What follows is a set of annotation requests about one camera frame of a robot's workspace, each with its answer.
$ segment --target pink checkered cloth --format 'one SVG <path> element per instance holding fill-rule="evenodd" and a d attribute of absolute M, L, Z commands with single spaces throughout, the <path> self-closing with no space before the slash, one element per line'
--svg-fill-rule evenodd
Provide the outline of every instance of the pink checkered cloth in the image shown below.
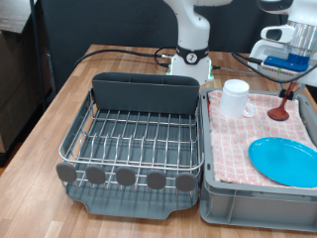
<path fill-rule="evenodd" d="M 251 103 L 257 107 L 252 118 L 230 119 L 219 113 L 222 91 L 209 93 L 211 146 L 214 180 L 262 186 L 288 187 L 262 175 L 251 163 L 250 144 L 263 137 L 280 137 L 302 143 L 316 150 L 299 116 L 298 101 L 287 101 L 290 118 L 276 122 L 267 116 L 271 108 L 278 107 L 281 98 L 250 94 Z"/>

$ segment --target white mug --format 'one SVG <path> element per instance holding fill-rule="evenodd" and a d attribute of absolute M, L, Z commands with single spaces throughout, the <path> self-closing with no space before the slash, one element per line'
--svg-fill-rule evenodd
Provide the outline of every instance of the white mug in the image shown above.
<path fill-rule="evenodd" d="M 222 92 L 220 113 L 233 119 L 239 119 L 243 116 L 253 117 L 256 113 L 256 106 L 250 102 L 249 89 L 249 85 L 242 80 L 226 81 Z"/>

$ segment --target wooden table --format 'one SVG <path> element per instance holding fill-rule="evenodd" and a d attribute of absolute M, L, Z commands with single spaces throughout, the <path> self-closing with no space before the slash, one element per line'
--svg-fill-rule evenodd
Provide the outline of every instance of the wooden table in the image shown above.
<path fill-rule="evenodd" d="M 92 46 L 89 52 L 118 47 Z M 140 53 L 155 49 L 121 48 Z M 213 64 L 246 70 L 227 53 L 211 53 Z M 0 237 L 315 237 L 312 233 L 226 225 L 210 225 L 200 218 L 199 202 L 173 212 L 167 220 L 92 215 L 72 202 L 55 172 L 61 162 L 58 147 L 73 121 L 91 78 L 102 71 L 165 73 L 154 59 L 124 54 L 100 54 L 82 62 L 0 178 Z M 276 84 L 258 76 L 215 70 L 208 86 L 222 87 L 229 78 L 241 78 L 254 90 L 276 90 Z M 316 104 L 308 95 L 317 111 Z"/>

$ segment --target blue plastic plate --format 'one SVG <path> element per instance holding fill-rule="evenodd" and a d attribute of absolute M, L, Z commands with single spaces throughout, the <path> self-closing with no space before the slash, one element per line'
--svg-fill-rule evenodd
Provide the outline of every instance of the blue plastic plate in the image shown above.
<path fill-rule="evenodd" d="M 249 147 L 254 166 L 265 176 L 284 185 L 317 186 L 317 152 L 282 138 L 267 137 Z"/>

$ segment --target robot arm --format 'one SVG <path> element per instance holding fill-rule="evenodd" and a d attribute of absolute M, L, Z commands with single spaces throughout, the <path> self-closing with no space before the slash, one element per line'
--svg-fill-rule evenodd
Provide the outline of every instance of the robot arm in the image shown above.
<path fill-rule="evenodd" d="M 251 58 L 261 65 L 249 63 L 263 74 L 280 80 L 290 80 L 304 74 L 317 64 L 317 1 L 258 0 L 259 6 L 271 14 L 287 14 L 283 26 L 263 29 Z M 317 86 L 317 70 L 312 70 L 298 82 Z"/>
<path fill-rule="evenodd" d="M 195 6 L 221 6 L 232 0 L 164 0 L 178 22 L 177 55 L 172 58 L 170 73 L 196 78 L 200 84 L 211 79 L 208 58 L 210 24 L 194 11 Z"/>

